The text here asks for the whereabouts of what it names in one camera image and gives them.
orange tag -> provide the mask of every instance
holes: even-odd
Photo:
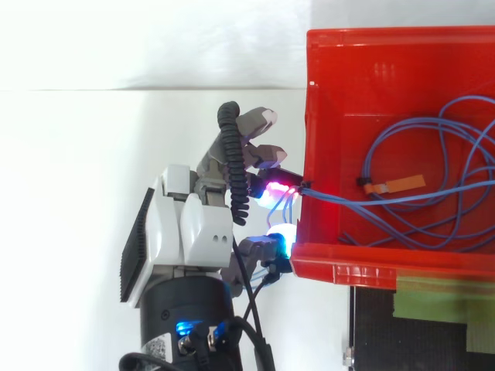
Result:
[[[385,182],[389,193],[407,191],[409,189],[415,189],[426,186],[423,175],[410,176],[409,178],[402,178],[398,180],[392,180]]]
[[[373,185],[368,183],[365,184],[363,188],[367,195],[370,193],[377,193],[378,195],[381,195],[382,193],[395,193],[424,186],[426,186],[426,182],[423,175],[415,175],[408,178],[391,180],[390,182],[385,182],[384,184]]]

sticker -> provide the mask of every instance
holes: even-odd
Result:
[[[158,338],[150,340],[142,347],[142,352],[154,356],[156,358],[164,359],[166,362],[173,362],[172,351],[172,335],[170,332],[160,335]],[[160,367],[155,365],[146,365],[145,371],[156,371]]]

black cylindrical motor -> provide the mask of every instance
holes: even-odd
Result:
[[[174,278],[156,284],[142,295],[140,309],[142,351],[184,371],[198,370],[194,355],[185,356],[179,351],[184,328],[197,322],[218,326],[234,316],[228,288],[222,281],[207,276]],[[210,368],[241,371],[239,348],[211,352]]]

blue wire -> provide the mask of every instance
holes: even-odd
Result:
[[[453,193],[460,193],[464,191],[469,191],[470,189],[476,189],[480,187],[495,186],[495,180],[477,182],[469,185],[463,185],[462,187],[455,187],[451,189],[445,189],[440,192],[426,193],[424,195],[402,197],[400,199],[380,199],[377,201],[350,201],[348,199],[343,199],[342,197],[327,195],[312,189],[303,189],[302,194],[315,197],[318,199],[324,199],[325,201],[336,203],[345,206],[376,206],[376,205],[391,205],[393,203],[402,203],[406,201],[416,201],[421,199],[431,199],[432,197],[452,195]]]
[[[439,139],[440,139],[440,145],[442,147],[442,155],[444,159],[444,176],[442,180],[442,184],[439,187],[438,192],[434,193],[429,193],[426,195],[419,195],[419,196],[411,196],[411,197],[403,197],[400,199],[385,199],[377,194],[373,194],[372,197],[375,199],[374,201],[367,201],[367,202],[353,202],[349,201],[346,199],[343,199],[338,196],[332,196],[332,195],[326,195],[321,192],[313,191],[311,189],[303,189],[302,193],[307,195],[307,196],[312,196],[316,197],[317,199],[322,199],[327,202],[331,203],[337,203],[343,206],[346,206],[353,210],[355,213],[358,215],[362,216],[364,219],[368,220],[375,226],[381,228],[385,232],[391,235],[391,237],[388,237],[387,239],[383,239],[380,241],[376,241],[368,246],[377,246],[386,242],[390,242],[392,240],[399,240],[402,242],[404,245],[407,247],[410,247],[412,249],[415,249],[416,247],[423,247],[426,249],[433,249],[437,250],[439,248],[444,247],[447,245],[449,242],[451,242],[454,239],[469,239],[469,238],[475,238],[475,237],[481,237],[489,232],[495,230],[495,225],[481,231],[478,233],[472,233],[472,234],[466,234],[466,235],[457,235],[459,232],[459,227],[461,223],[461,219],[464,215],[469,213],[470,211],[474,210],[476,207],[478,207],[483,200],[488,196],[491,190],[491,186],[495,185],[495,181],[493,181],[493,171],[495,171],[495,158],[482,146],[480,145],[481,141],[483,139],[487,139],[490,141],[492,144],[495,145],[495,140],[491,138],[487,133],[495,126],[495,121],[492,121],[483,131],[468,125],[464,124],[461,122],[457,121],[452,121],[452,120],[447,120],[445,118],[442,118],[443,114],[446,112],[446,110],[452,106],[453,104],[460,102],[462,100],[484,100],[488,103],[495,104],[495,100],[492,98],[488,97],[483,97],[483,96],[476,96],[476,95],[469,95],[465,97],[460,97],[455,100],[452,100],[451,102],[448,102],[439,112],[438,117],[417,117],[417,118],[410,118],[407,120],[399,121],[396,124],[391,125],[389,128],[387,128],[385,131],[383,131],[378,138],[375,140],[375,142],[371,145],[370,151],[367,154],[367,157],[365,158],[364,165],[363,165],[363,170],[361,172],[363,177],[370,177],[370,167],[371,167],[371,160],[373,158],[373,154],[376,150],[376,148],[387,138],[392,136],[393,134],[397,134],[400,131],[404,130],[409,130],[409,129],[432,129],[432,130],[437,130],[439,132]],[[475,132],[478,134],[477,138],[474,138],[468,131]],[[449,179],[449,157],[448,157],[448,152],[446,149],[446,143],[445,143],[445,138],[444,134],[445,133],[450,133],[454,134],[456,136],[459,136],[463,139],[466,139],[467,141],[471,142],[473,144],[471,151],[469,152],[469,155],[466,160],[466,164],[464,165],[463,173],[461,176],[461,179],[457,182],[456,187],[453,189],[446,189],[446,185]],[[476,150],[479,149],[483,153],[483,158],[486,162],[486,166],[483,166],[481,168],[476,168],[472,170],[471,172],[468,172],[470,163],[473,159],[474,153]],[[464,185],[466,179],[469,177],[473,176],[477,172],[481,171],[487,171],[489,180],[485,182],[478,182],[478,183],[473,183],[471,185]],[[484,194],[477,200],[475,201],[474,204],[472,204],[469,208],[463,209],[462,204],[463,204],[463,192],[468,190],[468,189],[474,189],[478,187],[485,186],[486,190]],[[446,218],[444,220],[438,221],[436,223],[429,224],[427,226],[415,226],[411,223],[409,223],[407,220],[404,218],[400,217],[396,212],[411,212],[415,211],[417,209],[420,209],[424,206],[431,206],[440,203],[448,195],[451,195],[453,193],[458,193],[458,207],[457,207],[457,212],[454,216],[450,216],[449,218]],[[410,203],[411,201],[419,201],[419,200],[425,200],[423,203]],[[392,216],[394,216],[397,220],[405,224],[406,226],[409,226],[411,230],[408,230],[404,233],[397,231],[394,227],[392,227],[390,224],[385,222],[383,219],[381,219],[379,216],[373,214],[369,210],[363,208],[363,206],[372,206],[372,205],[379,205],[383,206],[384,209],[390,213]],[[454,221],[454,227],[452,228],[452,232],[449,235],[443,235],[443,234],[437,234],[437,233],[431,233],[428,232],[427,230],[430,228],[433,228],[435,226],[440,226],[446,223],[450,223]],[[413,234],[413,233],[423,233],[426,235],[429,235],[431,237],[437,237],[444,239],[442,243],[436,244],[436,245],[427,245],[424,243],[419,243],[416,240],[413,240],[408,237],[408,235]],[[345,238],[340,237],[339,241],[344,242],[344,243],[353,243],[358,245],[359,243],[352,238],[349,234],[343,233]],[[463,249],[460,249],[458,251],[460,252],[467,252],[467,251],[472,251],[477,248],[480,248],[481,246],[486,245],[487,243],[491,242],[492,240],[495,240],[495,236],[491,236],[471,247],[464,247]]]

red storage box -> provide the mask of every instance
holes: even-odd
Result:
[[[375,138],[409,117],[434,116],[451,100],[467,94],[495,98],[495,27],[423,27],[333,29],[308,32],[306,163],[311,188],[351,200],[369,200],[356,183]],[[445,116],[483,130],[495,119],[495,107],[475,101],[451,106]],[[447,188],[459,180],[472,145],[446,135],[450,156]],[[495,148],[490,147],[495,155]],[[480,165],[479,153],[473,164]],[[437,131],[413,130],[387,139],[371,166],[374,183],[421,174],[426,187],[395,193],[402,197],[436,192],[442,182],[443,158]],[[480,173],[476,181],[486,180]],[[485,189],[465,192],[472,203]],[[457,196],[438,206],[411,213],[415,225],[434,223],[456,211]],[[369,208],[399,230],[379,206]],[[481,206],[463,217],[461,230],[472,233],[495,224],[495,190]],[[452,224],[432,232],[448,234]],[[340,243],[342,232],[363,246]],[[376,288],[396,287],[400,274],[495,281],[495,241],[475,253],[410,250],[399,242],[365,245],[387,234],[345,206],[304,196],[294,272],[300,277]],[[422,242],[434,243],[423,238]]]

